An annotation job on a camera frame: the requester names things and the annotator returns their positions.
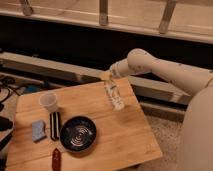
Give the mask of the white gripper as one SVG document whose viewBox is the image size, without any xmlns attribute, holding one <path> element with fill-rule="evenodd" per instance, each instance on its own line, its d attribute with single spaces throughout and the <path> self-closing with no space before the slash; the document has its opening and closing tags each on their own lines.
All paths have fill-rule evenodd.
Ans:
<svg viewBox="0 0 213 171">
<path fill-rule="evenodd" d="M 112 78 L 122 78 L 130 74 L 130 68 L 126 59 L 115 62 L 110 66 L 109 71 L 105 71 L 101 74 L 100 78 L 103 81 L 110 80 Z"/>
</svg>

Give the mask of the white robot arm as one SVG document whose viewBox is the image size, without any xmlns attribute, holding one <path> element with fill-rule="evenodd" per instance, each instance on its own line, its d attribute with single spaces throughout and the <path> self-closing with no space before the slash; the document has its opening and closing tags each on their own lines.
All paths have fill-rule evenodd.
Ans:
<svg viewBox="0 0 213 171">
<path fill-rule="evenodd" d="M 213 70 L 154 57 L 135 48 L 101 73 L 102 80 L 152 73 L 184 92 L 186 110 L 175 171 L 213 171 Z"/>
</svg>

